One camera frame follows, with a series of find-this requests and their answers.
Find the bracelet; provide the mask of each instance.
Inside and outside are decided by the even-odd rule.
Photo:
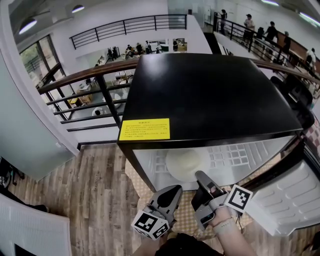
[[[237,230],[238,226],[235,223],[233,218],[228,218],[225,221],[219,223],[213,228],[213,231],[216,235],[227,233],[232,230]]]

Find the lamp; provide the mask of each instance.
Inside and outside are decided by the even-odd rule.
[[[273,5],[273,6],[279,6],[278,3],[273,2],[273,1],[268,1],[268,0],[261,0],[262,2],[264,2],[265,4],[269,4],[269,5]]]
[[[317,25],[320,27],[320,23],[316,21],[315,19],[311,18],[310,16],[304,14],[303,12],[299,13],[300,17],[306,20],[307,22],[310,22],[312,25]]]
[[[19,35],[31,29],[34,25],[36,25],[36,23],[37,21],[34,18],[32,17],[26,18],[20,26]]]
[[[74,13],[76,13],[76,12],[79,12],[79,11],[83,10],[84,8],[85,8],[85,7],[84,7],[83,5],[77,4],[75,7],[73,7],[72,13],[74,14]]]

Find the wooden floor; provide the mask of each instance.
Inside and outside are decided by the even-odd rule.
[[[44,204],[51,213],[69,217],[74,256],[131,255],[141,244],[130,226],[139,197],[125,174],[125,162],[115,144],[82,146],[77,157],[44,179],[18,179],[9,190],[27,204]],[[252,223],[244,236],[259,256],[300,256],[318,230],[315,226],[272,237]],[[216,239],[206,243],[221,250]]]

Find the yellow warning label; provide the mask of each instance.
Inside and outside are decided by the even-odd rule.
[[[125,120],[122,122],[120,141],[170,139],[169,118]]]

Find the black fridge top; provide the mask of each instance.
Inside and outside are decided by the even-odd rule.
[[[271,139],[302,130],[250,59],[213,54],[141,56],[122,120],[163,118],[170,141]]]

